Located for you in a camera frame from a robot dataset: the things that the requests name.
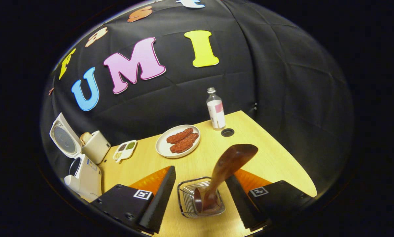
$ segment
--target foam letter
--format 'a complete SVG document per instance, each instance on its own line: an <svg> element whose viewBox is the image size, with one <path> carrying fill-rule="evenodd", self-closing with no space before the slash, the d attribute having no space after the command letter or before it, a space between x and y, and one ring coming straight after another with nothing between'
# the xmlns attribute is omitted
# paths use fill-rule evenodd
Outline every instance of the foam letter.
<svg viewBox="0 0 394 237"><path fill-rule="evenodd" d="M93 109L96 106L97 101L99 101L99 89L97 87L96 80L94 79L93 72L94 67L88 69L83 76L83 78L89 84L90 91L92 92L92 96L90 96L90 99L84 98L83 92L81 91L80 87L81 80L76 81L71 88L71 92L74 93L75 100L77 101L78 106L84 111L89 111Z"/></svg>
<svg viewBox="0 0 394 237"><path fill-rule="evenodd" d="M199 3L200 0L178 0L176 3L182 3L183 6L193 9L200 9L205 7L203 4L196 4Z"/></svg>
<svg viewBox="0 0 394 237"><path fill-rule="evenodd" d="M86 43L86 48L89 47L92 43L94 43L96 40L100 39L102 36L104 36L107 33L107 27L100 29L98 32L96 32L94 35L92 35L88 42Z"/></svg>
<svg viewBox="0 0 394 237"><path fill-rule="evenodd" d="M219 59L213 55L212 47L210 46L209 36L212 33L206 30L194 30L186 32L184 35L191 39L193 44L196 56L195 60L193 60L195 67L212 66L219 63Z"/></svg>
<svg viewBox="0 0 394 237"><path fill-rule="evenodd" d="M111 72L115 94L123 92L128 87L128 83L122 81L121 74L132 84L137 82L138 65L141 67L140 78L142 80L152 79L166 72L165 66L159 63L154 52L155 40L155 37L150 37L137 42L132 50L131 60L120 53L115 53L103 62Z"/></svg>
<svg viewBox="0 0 394 237"><path fill-rule="evenodd" d="M71 55L75 52L75 49L73 49L71 51L71 53L68 54L68 56L66 56L66 58L63 60L62 64L61 64L61 73L60 73L60 80L61 77L64 75L65 71L66 71L66 66L69 63L69 60L71 59Z"/></svg>
<svg viewBox="0 0 394 237"><path fill-rule="evenodd" d="M134 22L134 21L138 21L140 19L145 18L146 16L150 15L153 12L153 10L151 10L151 6L147 6L145 8L139 9L133 13L131 13L131 15L129 15L129 19L127 20L127 22Z"/></svg>

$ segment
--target sausage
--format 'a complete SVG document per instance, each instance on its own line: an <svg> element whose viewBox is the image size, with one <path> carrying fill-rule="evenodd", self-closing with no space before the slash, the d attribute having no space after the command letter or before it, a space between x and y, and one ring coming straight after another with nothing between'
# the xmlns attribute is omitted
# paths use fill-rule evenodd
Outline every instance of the sausage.
<svg viewBox="0 0 394 237"><path fill-rule="evenodd" d="M180 133L177 133L175 135L172 135L172 136L168 137L166 139L166 141L169 144L176 144L179 141L181 141L182 139L186 138L189 134L193 133L193 131L194 131L193 128L191 128L191 127L187 128L187 129L185 129L184 131L182 131Z"/></svg>
<svg viewBox="0 0 394 237"><path fill-rule="evenodd" d="M170 147L172 153L182 153L192 147L198 138L198 133L191 133L186 138Z"/></svg>

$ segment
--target black fabric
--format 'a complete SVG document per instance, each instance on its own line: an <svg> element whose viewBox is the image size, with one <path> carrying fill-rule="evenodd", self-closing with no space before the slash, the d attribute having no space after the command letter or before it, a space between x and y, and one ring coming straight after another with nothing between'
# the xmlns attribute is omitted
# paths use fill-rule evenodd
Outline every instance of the black fabric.
<svg viewBox="0 0 394 237"><path fill-rule="evenodd" d="M72 162L48 134L60 112L78 136L100 130L116 145L208 120L208 87L216 88L226 114L243 110L277 139L307 171L320 195L339 177L350 150L353 106L334 59L297 25L259 5L241 0L204 4L203 9L188 9L174 1L155 2L149 4L151 15L133 23L126 22L127 12L106 22L107 35L89 47L84 47L88 38L102 27L75 45L61 80L58 63L49 78L55 90L44 96L41 130L59 177ZM209 40L219 64L192 65L194 50L184 36L192 30L212 33ZM147 81L138 78L136 84L123 78L128 89L114 94L103 61L117 52L130 58L134 45L148 37L156 38L154 50L166 72ZM82 78L92 66L100 98L92 110L82 111L71 87L81 79L88 98Z"/></svg>

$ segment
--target blue letter u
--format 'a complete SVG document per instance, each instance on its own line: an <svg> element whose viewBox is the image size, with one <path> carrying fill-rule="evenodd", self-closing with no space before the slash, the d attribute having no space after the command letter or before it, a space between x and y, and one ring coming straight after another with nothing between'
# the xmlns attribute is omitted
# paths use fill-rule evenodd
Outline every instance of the blue letter u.
<svg viewBox="0 0 394 237"><path fill-rule="evenodd" d="M90 99L84 98L83 92L81 91L80 87L81 80L76 81L71 88L71 92L74 93L75 100L77 101L78 106L84 111L89 111L93 109L96 106L97 101L99 100L99 89L97 88L96 80L94 79L94 70L94 67L88 69L83 76L83 78L89 84L90 91L92 92L92 96L90 96Z"/></svg>

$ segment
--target bottle cap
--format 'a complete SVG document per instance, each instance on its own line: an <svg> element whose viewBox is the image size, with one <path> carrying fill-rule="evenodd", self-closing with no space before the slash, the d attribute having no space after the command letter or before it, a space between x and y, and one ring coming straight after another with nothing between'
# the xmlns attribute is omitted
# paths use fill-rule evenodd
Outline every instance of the bottle cap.
<svg viewBox="0 0 394 237"><path fill-rule="evenodd" d="M207 89L207 93L215 93L215 92L216 92L216 90L214 87L210 87Z"/></svg>

